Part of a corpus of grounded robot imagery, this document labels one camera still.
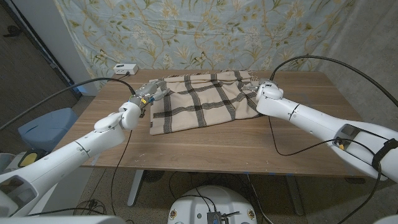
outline white box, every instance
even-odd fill
[[[135,75],[136,72],[138,71],[138,65],[137,64],[116,64],[113,67],[114,72],[117,75],[125,75],[127,72],[130,73],[130,75]]]

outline yellow label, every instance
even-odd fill
[[[29,155],[25,156],[24,160],[19,165],[21,167],[28,166],[28,165],[34,163],[36,158],[37,158],[37,154],[36,153],[34,153],[34,152],[30,153]]]

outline plaid cloth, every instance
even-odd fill
[[[170,89],[150,108],[150,134],[165,134],[190,128],[254,118],[256,93],[242,90],[251,85],[247,71],[165,77]]]

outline small white device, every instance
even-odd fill
[[[201,198],[197,190],[201,196],[210,198],[211,201]],[[188,191],[173,203],[169,212],[168,224],[257,224],[253,206],[237,192],[216,185],[197,187],[197,190]]]
[[[138,65],[118,63],[113,67],[113,70],[117,75],[127,75],[127,73],[129,73],[130,75],[135,75],[138,71]]]

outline table leg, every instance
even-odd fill
[[[129,198],[127,200],[128,206],[134,206],[136,204],[136,198],[138,196],[138,191],[141,186],[142,175],[144,174],[144,170],[136,170],[134,174],[134,178],[132,180],[131,190],[129,194]]]
[[[287,188],[289,189],[290,197],[294,207],[294,212],[297,215],[304,215],[304,208],[300,197],[299,187],[297,186],[296,178],[292,175],[286,176]]]

